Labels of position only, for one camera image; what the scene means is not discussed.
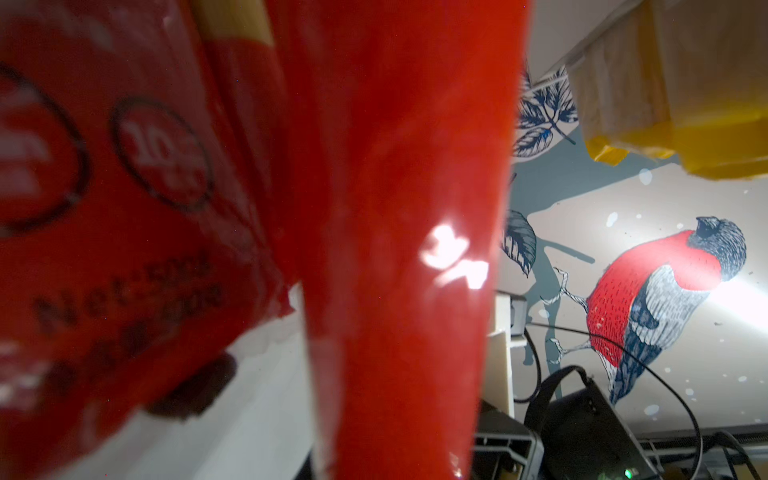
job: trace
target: bird wing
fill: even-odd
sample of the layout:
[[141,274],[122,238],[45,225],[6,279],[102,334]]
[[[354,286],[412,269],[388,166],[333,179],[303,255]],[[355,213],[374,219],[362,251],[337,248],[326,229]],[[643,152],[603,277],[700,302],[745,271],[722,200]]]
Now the bird wing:
[[611,385],[611,402],[627,395],[647,365],[680,337],[691,314],[709,295],[707,291],[686,290],[675,280],[670,265],[654,271],[635,297],[624,334],[627,354],[621,356]]
[[628,326],[642,343],[668,349],[680,337],[690,315],[709,294],[708,291],[684,289],[675,280],[672,266],[662,265],[637,295]]

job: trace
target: red packaging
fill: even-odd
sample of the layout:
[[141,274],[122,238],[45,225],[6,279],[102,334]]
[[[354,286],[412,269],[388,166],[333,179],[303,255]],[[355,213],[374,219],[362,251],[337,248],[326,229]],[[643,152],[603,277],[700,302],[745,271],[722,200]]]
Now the red packaging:
[[270,20],[261,0],[190,0],[208,61],[242,151],[254,198],[286,283],[298,281],[291,229],[288,102]]
[[530,2],[268,6],[320,478],[468,476]]
[[0,478],[26,478],[277,313],[283,285],[185,6],[11,1],[0,25]]

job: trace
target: bird head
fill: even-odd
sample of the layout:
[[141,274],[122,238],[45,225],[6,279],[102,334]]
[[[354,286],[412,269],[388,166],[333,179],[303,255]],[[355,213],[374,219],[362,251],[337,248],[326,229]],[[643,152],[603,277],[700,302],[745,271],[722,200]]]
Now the bird head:
[[734,278],[746,262],[746,242],[741,229],[730,220],[698,217],[688,246],[714,255],[720,262],[723,281]]

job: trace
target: bird illustration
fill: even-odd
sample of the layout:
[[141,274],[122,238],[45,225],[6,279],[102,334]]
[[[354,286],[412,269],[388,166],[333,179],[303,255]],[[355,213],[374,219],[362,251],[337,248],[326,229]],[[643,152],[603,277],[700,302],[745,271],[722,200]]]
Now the bird illustration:
[[[710,292],[734,278],[746,261],[746,243],[730,220],[698,217],[696,230],[642,243],[622,253],[603,273],[592,294],[567,290],[568,273],[560,291],[544,300],[549,305],[562,295],[587,313],[590,333],[605,336],[632,352],[645,365],[670,348],[683,332],[694,310]],[[593,349],[608,374],[611,403],[616,404],[634,387],[645,368],[617,346],[597,337],[571,349]]]

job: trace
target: blue leaf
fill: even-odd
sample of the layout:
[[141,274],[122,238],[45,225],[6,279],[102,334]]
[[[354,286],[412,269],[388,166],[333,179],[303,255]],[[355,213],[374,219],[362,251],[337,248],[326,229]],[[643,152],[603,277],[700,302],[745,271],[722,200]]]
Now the blue leaf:
[[541,111],[542,107],[539,107],[532,101],[521,98],[520,106],[518,109],[518,128],[538,127],[547,121],[544,116],[544,112]]
[[526,158],[540,154],[552,143],[552,136],[549,128],[532,128],[515,142],[515,156]]
[[563,80],[546,87],[545,103],[552,110],[558,111],[562,104],[571,97],[571,86],[568,84],[565,68],[561,68],[547,80],[554,80],[555,78],[563,78]]
[[547,103],[547,89],[539,88],[538,90],[534,90],[533,98],[535,98],[538,104],[543,107]]
[[560,110],[558,121],[564,121],[571,124],[577,120],[578,116],[576,114],[576,105],[574,104],[573,98],[569,98],[565,103],[563,103],[563,108]]
[[516,210],[508,212],[502,249],[528,276],[536,261],[536,234],[531,224]]
[[528,67],[523,70],[523,91],[531,90],[531,76],[528,75]]

